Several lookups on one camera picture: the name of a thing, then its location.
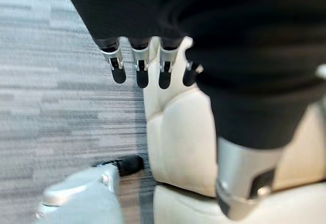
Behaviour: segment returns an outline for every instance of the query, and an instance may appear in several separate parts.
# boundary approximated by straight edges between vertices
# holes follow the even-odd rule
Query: white padded panel
[[[213,197],[217,166],[209,98],[195,85],[187,88],[182,84],[186,64],[184,52],[191,43],[190,38],[183,40],[168,89],[158,86],[157,57],[150,64],[150,82],[144,90],[148,152],[157,181]],[[313,106],[306,112],[293,142],[284,152],[274,189],[326,178],[324,132],[321,112]]]
[[[184,70],[186,67],[186,58],[184,52],[191,47],[192,39],[189,37],[184,38],[182,41],[178,55],[176,58],[175,65],[171,74],[171,84],[167,89],[161,89],[158,86],[158,76],[159,76],[159,50],[157,52],[157,57],[151,61],[148,67],[149,83],[144,89],[144,103],[146,118],[149,119],[156,113],[164,110],[166,104],[178,96],[180,93],[186,92],[196,85],[191,87],[186,87],[182,83]]]
[[[157,181],[214,196],[215,128],[209,100],[197,89],[179,95],[147,125]]]
[[[288,188],[326,178],[325,123],[320,109],[308,108],[287,146],[276,171],[274,189]]]
[[[242,221],[230,221],[210,198],[157,186],[154,193],[155,224],[324,224],[326,183],[275,193]]]

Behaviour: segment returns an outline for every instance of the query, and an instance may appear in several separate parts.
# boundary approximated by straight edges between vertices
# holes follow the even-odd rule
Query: gray carpet
[[[0,223],[31,223],[43,189],[90,162],[147,161],[142,90],[123,40],[127,81],[69,0],[0,0]],[[153,223],[146,170],[121,182],[126,223]]]

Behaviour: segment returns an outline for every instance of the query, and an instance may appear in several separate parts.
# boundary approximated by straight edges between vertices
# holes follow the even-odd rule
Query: black fabric sleeve
[[[239,145],[279,148],[326,90],[326,0],[72,0],[94,41],[191,36],[217,133]]]

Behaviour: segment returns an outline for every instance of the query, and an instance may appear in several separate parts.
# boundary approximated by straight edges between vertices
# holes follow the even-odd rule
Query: robotic hand
[[[216,197],[230,219],[248,215],[270,193],[283,149],[308,104],[326,91],[315,74],[326,55],[320,49],[326,40],[324,1],[71,1],[117,83],[126,80],[118,37],[130,41],[141,88],[148,84],[150,37],[161,37],[162,89],[169,87],[182,38],[193,38],[183,83],[197,82],[211,100]]]

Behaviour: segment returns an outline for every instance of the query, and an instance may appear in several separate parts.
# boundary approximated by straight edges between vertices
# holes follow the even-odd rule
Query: silver metal part
[[[257,190],[258,198],[249,199],[255,177],[275,169],[282,152],[283,148],[251,149],[219,137],[216,192],[229,206],[230,219],[246,217],[262,198],[270,194],[270,186],[264,186]]]
[[[70,175],[63,182],[52,185],[43,192],[43,201],[39,205],[36,216],[42,217],[67,203],[75,194],[81,193],[94,185],[102,183],[109,191],[117,194],[119,191],[119,171],[112,164],[102,167],[90,167]]]
[[[186,70],[191,70],[192,67],[193,67],[193,64],[194,62],[190,61],[187,63],[187,66],[186,66]],[[202,73],[204,71],[204,67],[202,65],[199,65],[197,68],[196,68],[196,73],[199,74],[199,73]]]
[[[148,70],[149,64],[149,45],[145,49],[131,49],[133,61],[135,63],[136,71],[140,71],[139,69],[139,60],[144,60],[145,68],[144,71]]]
[[[164,66],[166,62],[170,62],[169,73],[172,72],[175,60],[177,58],[177,54],[178,48],[173,50],[165,50],[162,46],[160,47],[159,64],[161,72],[164,72]]]
[[[114,58],[117,59],[119,69],[123,68],[123,60],[122,60],[122,52],[121,52],[120,44],[118,46],[118,49],[113,52],[105,52],[103,50],[101,50],[101,52],[104,54],[106,61],[110,64],[111,70],[114,70],[114,67],[112,65],[112,59]]]

